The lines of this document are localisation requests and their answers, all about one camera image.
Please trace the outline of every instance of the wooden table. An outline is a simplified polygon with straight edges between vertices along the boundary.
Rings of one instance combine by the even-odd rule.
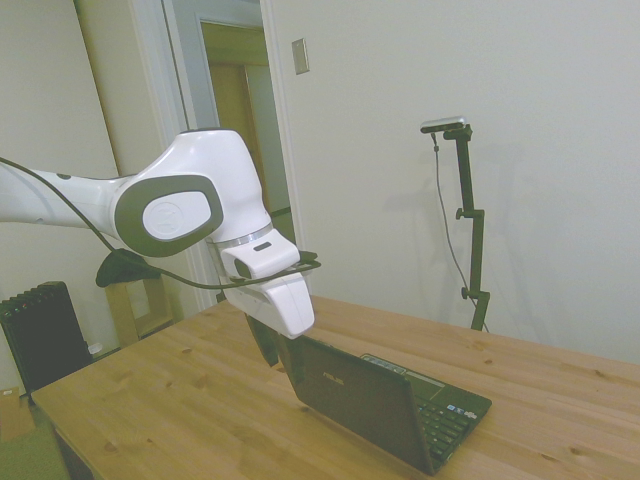
[[[313,303],[310,336],[493,400],[437,478],[640,478],[639,366]],[[300,403],[226,302],[33,398],[96,478],[429,478]]]

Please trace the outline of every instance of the electrical cord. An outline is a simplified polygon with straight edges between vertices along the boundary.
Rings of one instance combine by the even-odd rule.
[[[96,228],[96,226],[91,222],[91,220],[89,220],[60,190],[58,190],[55,185],[53,185],[51,182],[49,182],[47,179],[43,178],[42,176],[38,175],[36,172],[23,167],[22,165],[12,162],[11,160],[7,160],[6,158],[0,157],[0,163],[3,163],[5,165],[8,165],[12,168],[15,168],[16,170],[20,170],[23,173],[26,173],[27,175],[35,178],[36,180],[38,180],[39,182],[43,183],[47,188],[49,188],[49,190],[51,190],[53,193],[55,193],[60,200],[62,200],[65,205],[67,205],[78,217],[80,217],[80,219],[85,223],[85,225],[98,237],[98,239],[104,244],[105,247],[107,247],[107,249],[111,252],[114,253],[115,255],[118,255],[120,258],[126,260],[128,263],[131,263],[133,265],[136,266],[142,266],[146,269],[152,270],[156,273],[159,273],[161,275],[166,275],[167,277],[171,277],[179,282],[182,282],[186,285],[189,285],[191,287],[195,287],[195,288],[200,288],[203,290],[225,290],[225,289],[229,289],[229,288],[238,288],[238,287],[244,287],[244,286],[248,286],[248,285],[255,285],[258,283],[265,283],[268,282],[270,280],[275,280],[276,278],[280,278],[280,277],[284,277],[286,275],[291,275],[293,273],[302,273],[302,272],[306,272],[308,270],[313,270],[314,268],[318,268],[321,266],[320,262],[316,261],[316,257],[317,255],[315,253],[312,252],[300,252],[300,262],[297,263],[296,265],[293,265],[281,272],[278,272],[274,275],[270,275],[268,277],[264,277],[264,278],[259,278],[259,279],[255,279],[255,280],[246,280],[246,279],[241,279],[241,280],[234,280],[231,279],[231,281],[233,283],[226,283],[226,284],[221,284],[221,285],[209,285],[209,284],[204,284],[204,283],[198,283],[198,282],[194,282],[192,280],[189,280],[187,278],[181,277],[180,275],[177,275],[173,272],[170,272],[168,270],[165,270],[163,268],[159,268],[159,267],[154,267],[153,265],[149,265],[146,262],[144,262],[142,260],[142,257],[140,257],[140,262],[137,262],[135,260],[133,260],[132,258],[122,255],[120,253],[120,249],[116,249],[113,245],[111,245],[111,243],[109,243],[109,241],[105,238],[105,236],[102,234],[102,232],[100,232],[100,230],[98,230]]]
[[[458,263],[456,253],[453,250],[453,245],[451,244],[451,235],[449,234],[449,222],[447,221],[446,209],[444,208],[444,200],[442,199],[442,189],[440,188],[440,158],[438,155],[438,152],[440,151],[440,146],[438,145],[438,141],[436,140],[435,133],[431,134],[431,138],[433,139],[433,151],[436,154],[436,187],[438,189],[438,198],[440,200],[440,208],[442,210],[442,218],[444,220],[444,230],[447,236],[447,244],[449,245],[449,251],[451,252],[453,263],[455,263],[456,268],[458,269],[458,273],[460,274],[460,278],[462,278],[462,283],[464,284],[464,288],[466,288],[468,291],[469,285],[467,284],[467,279],[465,278],[464,273],[462,273],[462,268],[460,268],[460,264]],[[468,297],[468,298],[469,300],[471,300],[471,303],[473,303],[474,308],[477,308],[478,307],[477,302],[471,297]],[[490,333],[489,327],[487,326],[486,322],[483,322],[483,325],[484,325],[484,328],[487,330],[487,333]]]

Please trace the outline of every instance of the floor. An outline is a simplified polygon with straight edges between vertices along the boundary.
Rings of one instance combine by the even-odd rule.
[[[51,424],[31,407],[36,429],[0,443],[0,478],[11,480],[70,480]]]

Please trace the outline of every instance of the laptop logo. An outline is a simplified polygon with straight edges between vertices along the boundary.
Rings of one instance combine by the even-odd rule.
[[[332,382],[336,382],[338,385],[343,385],[344,386],[344,380],[342,380],[341,378],[334,377],[333,375],[331,375],[330,373],[327,373],[327,372],[324,372],[322,374],[322,376],[325,377],[325,378],[328,378]]]

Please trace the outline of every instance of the doorway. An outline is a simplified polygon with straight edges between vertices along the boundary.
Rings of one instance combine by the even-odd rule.
[[[220,127],[247,144],[274,227],[295,243],[264,31],[201,22]]]
[[[149,62],[149,82],[160,113],[158,122],[167,145],[181,131],[220,127],[215,97],[218,97],[217,100],[222,100],[224,96],[220,93],[214,95],[203,27],[206,29],[207,25],[213,24],[231,26],[240,30],[257,30],[262,36],[261,43],[266,43],[260,3],[259,0],[162,0],[161,2],[132,3],[132,9],[137,18],[136,32],[144,45],[145,58]],[[214,36],[214,43],[211,47],[215,49],[218,45],[220,49],[224,49],[225,43],[218,42],[218,40],[215,40]],[[236,39],[234,42],[232,39],[231,42],[226,43],[235,45],[242,43],[242,41]],[[270,40],[270,53],[277,58],[279,56],[278,49],[271,43]],[[249,70],[254,67],[260,68],[262,71],[269,71],[268,66],[248,63]],[[273,73],[277,79],[279,72]],[[271,79],[271,73],[263,76]],[[266,97],[270,97],[274,104],[276,103],[274,102],[274,91],[276,92],[278,111],[282,114],[281,90],[273,89],[270,82],[268,90],[269,94]],[[253,110],[254,117],[260,116],[258,109],[254,108]],[[287,120],[280,118],[280,116],[276,118],[275,115],[271,115],[271,118],[272,121],[256,122],[256,124],[266,125],[276,132],[270,138],[278,139],[276,143],[280,151],[284,148],[287,175],[290,176],[290,181],[294,182],[291,144],[287,141]],[[283,128],[284,144],[280,144],[279,125]],[[265,153],[266,147],[260,132],[261,128],[259,127],[257,136],[264,164],[274,157]],[[266,168],[263,176],[269,196],[268,203],[269,212],[273,217],[272,223],[288,239],[296,240],[296,244],[304,243],[302,232],[299,230],[302,227],[298,209],[293,209],[295,218],[292,218],[289,207],[289,191],[292,192],[291,202],[296,203],[295,184],[292,183],[291,190],[289,190],[284,174],[285,162],[280,160],[280,163],[280,174],[275,175],[279,179],[278,182],[270,180],[269,174],[273,169]],[[287,195],[285,206],[280,207],[277,201],[271,200],[271,194],[274,192]],[[293,235],[293,224],[298,230],[297,238],[294,238]],[[189,248],[187,257],[189,269],[195,281],[209,284],[218,282],[217,271],[205,241],[198,242]],[[217,303],[216,291],[214,290],[197,290],[196,298],[200,310]]]

